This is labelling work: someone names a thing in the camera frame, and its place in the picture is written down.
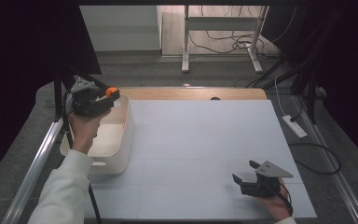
gray floor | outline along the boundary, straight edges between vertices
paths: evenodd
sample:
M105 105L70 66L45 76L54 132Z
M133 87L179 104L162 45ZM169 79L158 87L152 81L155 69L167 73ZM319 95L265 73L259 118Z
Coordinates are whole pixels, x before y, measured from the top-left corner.
M115 56L115 54L109 53L99 53L98 56L103 70L100 80L119 87L181 87L183 84L190 84L191 86L230 88L237 85L238 88L243 88L249 80L260 77L254 72L249 59L243 57L191 57L190 73L184 75L181 72L181 58L131 54ZM274 61L262 61L261 63L267 69L274 64ZM282 65L268 79L272 80L277 74L286 71L288 67ZM278 84L278 90L282 109L286 114L293 116L298 113L298 106L289 91L292 81L289 79ZM277 117L280 118L282 112L278 107L275 89L271 88L266 93L275 106ZM34 111L0 164L0 221L53 120L52 102L53 89L50 84L41 88L37 93ZM346 176L358 198L358 149L329 116L323 107L322 100L317 101L315 114L317 126L326 144L341 158L342 174ZM298 122L305 127L302 120ZM288 143L299 141L283 123L282 129ZM311 139L306 138L300 142L309 141ZM324 169L320 153L315 148L293 147L292 152L296 159ZM49 171L57 165L60 157L59 143L57 143L52 149L47 166L36 184L20 223L26 223L32 209L37 204L38 195ZM304 179L318 218L298 220L297 223L354 223L331 176L316 175L301 166L298 166L298 169Z

cable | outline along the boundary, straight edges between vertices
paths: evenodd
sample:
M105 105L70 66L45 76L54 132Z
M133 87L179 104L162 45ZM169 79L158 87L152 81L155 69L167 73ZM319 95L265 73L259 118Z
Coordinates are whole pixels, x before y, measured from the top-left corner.
M225 16L226 15L228 15L228 13L231 11L231 16L232 16L232 8L233 8L233 6L228 6L228 12L225 14Z
M65 130L66 137L68 139L69 148L72 148L72 145L74 144L74 140L72 138L71 129L69 126L68 117L66 114L66 101L68 98L69 92L66 91L65 95L63 96L63 106L62 106L62 125ZM61 166L63 162L64 157L60 160L59 165ZM98 209L97 201L95 200L94 192L92 190L91 184L89 184L89 197L91 199L92 207L94 208L95 217L97 219L98 224L102 224L101 216L100 216L100 210Z
M241 6L241 7L240 7L240 13L238 13L238 16L240 16L240 15L241 15L241 12L242 12L242 7L243 7L243 6Z
M280 57L280 59L282 60L282 59L289 58L292 54L297 53L297 52L298 52L298 54L300 54L300 51L303 50L303 49L305 49L305 47L306 47L306 46L308 45L308 43L312 40L312 38L319 32L319 30L320 30L322 27L324 27L324 25L325 25L325 23L328 21L328 19L329 19L329 16L327 16L327 17L321 22L321 24L307 37L307 39L306 39L300 46L298 46L297 48L293 49L292 51L286 53L283 57ZM258 48L256 48L257 57L263 57L262 51L263 51L263 48L264 48L265 45L264 45L264 42L262 42L262 43L263 43L263 46L261 47L261 52L258 50ZM300 66L295 67L293 70L298 70ZM274 64L274 66L271 67L271 68L268 70L269 73L272 72L274 69L276 69L276 67L278 67L278 66L275 66L275 64ZM263 80L267 75L269 75L269 73L266 72L265 75L263 75L261 78L258 78L258 79L256 79L256 80L252 81L252 82L249 83L245 88L249 88L252 84L254 84L253 87L255 87L255 85L256 85L259 81Z
M277 92L277 96L278 96L278 105L279 105L279 108L281 109L282 113L284 116L286 116L286 114L283 112L283 109L281 107L281 100L279 98L279 93L278 93L278 88L277 88L277 77L275 77L275 90Z
M255 87L255 85L256 85L258 82L264 80L267 76L269 76L269 74L271 74L273 71L275 71L275 69L277 69L283 62L284 62L283 58L280 58L280 60L277 61L275 64L273 64L273 65L270 67L270 69L267 70L267 71L263 74L262 77L260 77L260 78L258 78L258 79L255 80L255 83L254 83L253 87Z
M279 191L272 189L269 185L265 183L262 183L262 185L266 187L266 189L269 189L271 192L273 192L278 198L280 198L284 202L284 204L286 204L287 210L289 211L289 214L291 216L293 214L292 197L289 197L290 198L290 202L289 202ZM287 190L285 186L283 187L287 191L287 194L290 195L289 190Z
M299 81L300 81L300 83L301 83L301 78L302 78L302 69L300 69L300 74L299 74ZM291 121L291 122L295 122L296 119L298 119L298 118L301 116L303 104L301 104L299 107L300 107L300 111L298 112L298 114L297 114L296 116L290 118L290 121Z
M249 6L247 6L248 7L248 12L249 12L249 14L251 15L251 16L253 16L252 15L252 12L251 12L251 9L249 8Z
M250 82L250 80L247 80L247 79L238 79L237 81L234 82L234 88L237 88L237 83L240 81L249 81Z
M196 43L194 43L193 39L191 38L191 34L188 34L188 37L190 37L191 43L193 43L193 45L195 45L196 47L199 47L199 48L202 48L202 49L208 49L208 50L213 51L215 53L230 53L230 52L236 50L236 49L231 49L229 51L217 51L217 50L210 49L210 48L207 48L207 47L204 47L204 46L201 46L201 45L197 45Z
M293 18L296 15L296 11L297 11L297 7L295 7L295 11L293 11L293 15L292 15L292 19L290 19L289 24L286 26L286 29L283 31L283 33L276 39L269 41L270 44L274 43L275 41L279 40L282 36L284 36L284 34L286 34L287 30L289 30L290 25L293 22Z
M316 174L319 174L319 175L334 175L336 173L338 173L340 170L341 170L341 167L342 167L342 164L341 164L341 160L339 159L339 157L331 150L329 149L328 147L325 147L325 146L322 146L322 145L319 145L319 144L315 144L315 143L292 143L292 144L288 144L289 147L296 147L296 146L315 146L315 147L321 147L323 148L324 150L328 151L335 159L336 159L336 162L338 163L338 168L333 171L333 172L321 172L321 171L317 171L311 167L309 167L308 165L304 164L303 162L301 161L298 161L295 159L295 162L304 166L305 168L307 168L308 170L316 173Z

black curtain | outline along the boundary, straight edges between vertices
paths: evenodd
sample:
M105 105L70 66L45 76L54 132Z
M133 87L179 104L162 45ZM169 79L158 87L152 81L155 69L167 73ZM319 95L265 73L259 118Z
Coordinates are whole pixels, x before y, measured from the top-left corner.
M75 1L0 1L0 160L33 109L37 90L58 74L72 76L69 66L101 74Z
M324 106L358 146L358 1L351 0L317 59Z

orange part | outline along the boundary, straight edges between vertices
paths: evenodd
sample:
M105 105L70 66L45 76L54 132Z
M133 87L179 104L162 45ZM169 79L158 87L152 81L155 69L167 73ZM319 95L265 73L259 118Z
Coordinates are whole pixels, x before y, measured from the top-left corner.
M110 96L110 94L112 94L114 91L117 91L117 88L115 87L109 87L107 90L106 90L106 96Z

white table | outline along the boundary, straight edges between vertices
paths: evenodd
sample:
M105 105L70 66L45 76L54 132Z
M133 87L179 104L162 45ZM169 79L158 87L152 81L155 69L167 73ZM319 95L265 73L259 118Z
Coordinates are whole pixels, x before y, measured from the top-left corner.
M131 155L120 175L90 175L102 218L246 220L269 218L232 180L255 182L248 161L271 161L285 178L294 217L316 217L268 100L131 100ZM86 218L94 218L90 200Z

